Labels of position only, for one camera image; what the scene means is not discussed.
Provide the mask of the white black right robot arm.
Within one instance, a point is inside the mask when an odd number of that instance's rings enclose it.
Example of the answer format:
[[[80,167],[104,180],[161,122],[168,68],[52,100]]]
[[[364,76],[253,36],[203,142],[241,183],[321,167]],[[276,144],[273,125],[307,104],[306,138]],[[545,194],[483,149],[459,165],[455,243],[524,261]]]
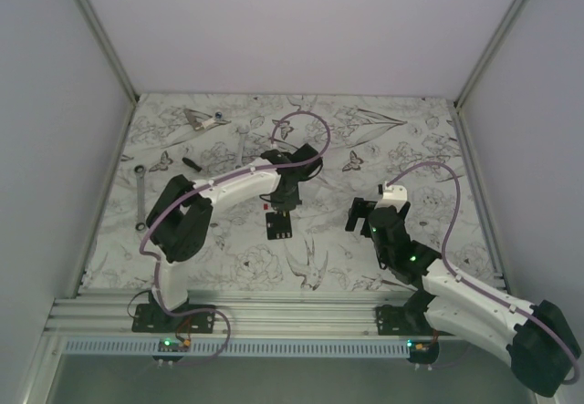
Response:
[[[579,381],[582,350],[561,309],[504,294],[449,264],[443,254],[411,238],[406,200],[353,200],[345,226],[370,238],[380,268],[415,287],[404,323],[415,335],[430,329],[459,337],[497,357],[532,392],[553,397]]]

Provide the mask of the black fuse box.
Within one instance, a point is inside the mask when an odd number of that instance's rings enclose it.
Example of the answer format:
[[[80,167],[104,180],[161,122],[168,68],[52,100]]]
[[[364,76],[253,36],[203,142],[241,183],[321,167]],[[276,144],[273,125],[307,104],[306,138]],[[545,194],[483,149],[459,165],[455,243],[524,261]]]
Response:
[[[266,213],[266,236],[270,241],[292,237],[292,224],[288,212]]]

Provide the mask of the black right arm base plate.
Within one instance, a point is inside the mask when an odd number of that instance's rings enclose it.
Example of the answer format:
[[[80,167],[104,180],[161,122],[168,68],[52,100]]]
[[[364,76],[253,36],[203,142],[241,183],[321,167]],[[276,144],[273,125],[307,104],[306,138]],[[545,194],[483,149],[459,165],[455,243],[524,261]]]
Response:
[[[374,309],[379,336],[432,337],[435,329],[425,317],[426,307],[383,305]]]

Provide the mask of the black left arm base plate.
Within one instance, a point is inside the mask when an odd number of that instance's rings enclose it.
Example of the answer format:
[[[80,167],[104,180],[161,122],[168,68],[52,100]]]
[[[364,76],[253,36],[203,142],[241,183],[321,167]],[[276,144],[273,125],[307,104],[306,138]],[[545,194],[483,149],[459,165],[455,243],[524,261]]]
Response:
[[[149,334],[211,334],[213,332],[214,306],[186,302],[177,307],[174,313],[177,316],[169,316],[153,299],[146,304],[138,304],[132,319],[131,331]]]

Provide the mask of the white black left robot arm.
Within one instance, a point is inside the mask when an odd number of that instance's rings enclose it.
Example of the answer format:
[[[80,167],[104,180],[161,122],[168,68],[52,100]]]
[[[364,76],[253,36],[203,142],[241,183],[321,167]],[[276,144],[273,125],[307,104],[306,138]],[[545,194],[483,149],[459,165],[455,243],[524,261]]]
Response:
[[[183,264],[202,249],[212,218],[252,198],[267,201],[269,240],[292,236],[290,213],[301,204],[299,184],[313,179],[323,167],[322,155],[309,144],[293,153],[268,150],[244,167],[202,181],[173,177],[146,219],[148,231],[140,253],[155,259],[153,321],[163,331],[180,330],[188,300]]]

